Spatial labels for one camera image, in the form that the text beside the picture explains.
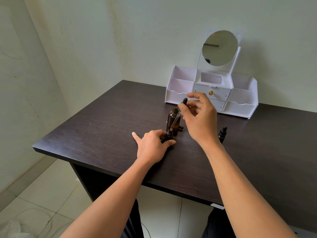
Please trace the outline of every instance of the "forearm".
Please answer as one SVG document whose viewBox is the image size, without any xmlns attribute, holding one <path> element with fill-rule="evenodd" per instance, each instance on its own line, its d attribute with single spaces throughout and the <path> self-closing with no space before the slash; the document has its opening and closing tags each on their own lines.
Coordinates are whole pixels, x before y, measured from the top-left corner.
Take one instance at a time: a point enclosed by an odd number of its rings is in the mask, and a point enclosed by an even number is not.
<svg viewBox="0 0 317 238">
<path fill-rule="evenodd" d="M 61 238 L 119 238 L 150 166 L 138 160 L 87 208 Z"/>
<path fill-rule="evenodd" d="M 237 237 L 296 237 L 240 171 L 222 145 L 203 147 Z"/>
</svg>

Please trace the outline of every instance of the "drawer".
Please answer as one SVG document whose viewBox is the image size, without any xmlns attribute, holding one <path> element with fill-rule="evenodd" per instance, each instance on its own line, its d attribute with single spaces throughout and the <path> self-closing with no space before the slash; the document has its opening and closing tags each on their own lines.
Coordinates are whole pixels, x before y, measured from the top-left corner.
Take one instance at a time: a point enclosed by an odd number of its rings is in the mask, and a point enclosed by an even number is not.
<svg viewBox="0 0 317 238">
<path fill-rule="evenodd" d="M 193 91 L 205 93 L 209 99 L 227 101 L 231 90 L 195 84 Z"/>
<path fill-rule="evenodd" d="M 210 102 L 212 103 L 212 105 L 215 107 L 217 113 L 221 113 L 224 105 L 226 102 L 221 102 L 221 101 L 217 101 L 217 100 L 212 100 L 210 99 Z"/>
</svg>

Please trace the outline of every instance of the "dark wooden desk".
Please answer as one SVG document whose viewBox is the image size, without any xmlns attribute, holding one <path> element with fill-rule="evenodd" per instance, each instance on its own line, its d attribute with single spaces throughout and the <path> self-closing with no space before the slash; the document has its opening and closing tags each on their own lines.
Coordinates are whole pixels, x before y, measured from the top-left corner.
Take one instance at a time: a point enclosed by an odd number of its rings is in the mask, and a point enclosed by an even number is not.
<svg viewBox="0 0 317 238">
<path fill-rule="evenodd" d="M 94 200 L 136 159 L 131 133 L 166 128 L 173 105 L 164 95 L 164 87 L 123 80 L 33 147 L 69 161 Z M 288 224 L 311 231 L 317 231 L 316 122 L 317 113 L 266 104 L 250 120 L 218 115 L 218 129 L 228 126 L 224 146 L 251 183 Z M 186 126 L 175 139 L 143 184 L 222 205 L 206 155 Z"/>
</svg>

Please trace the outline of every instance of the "left hand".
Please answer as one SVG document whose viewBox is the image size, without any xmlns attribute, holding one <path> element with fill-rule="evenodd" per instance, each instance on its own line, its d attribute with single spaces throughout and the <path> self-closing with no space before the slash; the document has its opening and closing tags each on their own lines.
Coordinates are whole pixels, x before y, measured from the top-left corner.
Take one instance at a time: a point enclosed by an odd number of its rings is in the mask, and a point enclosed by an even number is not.
<svg viewBox="0 0 317 238">
<path fill-rule="evenodd" d="M 139 161 L 145 162 L 152 166 L 159 162 L 168 147 L 176 144 L 175 140 L 165 141 L 161 143 L 161 139 L 164 139 L 166 132 L 163 130 L 152 130 L 144 134 L 141 139 L 135 132 L 132 133 L 133 138 L 138 144 L 138 159 Z"/>
</svg>

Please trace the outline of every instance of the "white desk organizer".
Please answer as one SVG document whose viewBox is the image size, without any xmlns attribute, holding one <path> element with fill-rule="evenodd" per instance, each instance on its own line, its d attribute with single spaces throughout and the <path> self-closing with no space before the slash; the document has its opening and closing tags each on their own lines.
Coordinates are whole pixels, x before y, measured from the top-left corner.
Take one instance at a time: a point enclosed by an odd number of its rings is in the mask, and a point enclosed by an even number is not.
<svg viewBox="0 0 317 238">
<path fill-rule="evenodd" d="M 240 34 L 235 34 L 238 43 Z M 175 66 L 166 87 L 165 102 L 179 104 L 190 92 L 207 95 L 218 113 L 250 118 L 258 106 L 256 79 L 232 73 L 240 52 L 237 48 L 233 59 L 221 67 L 210 65 L 201 50 L 197 68 Z"/>
</svg>

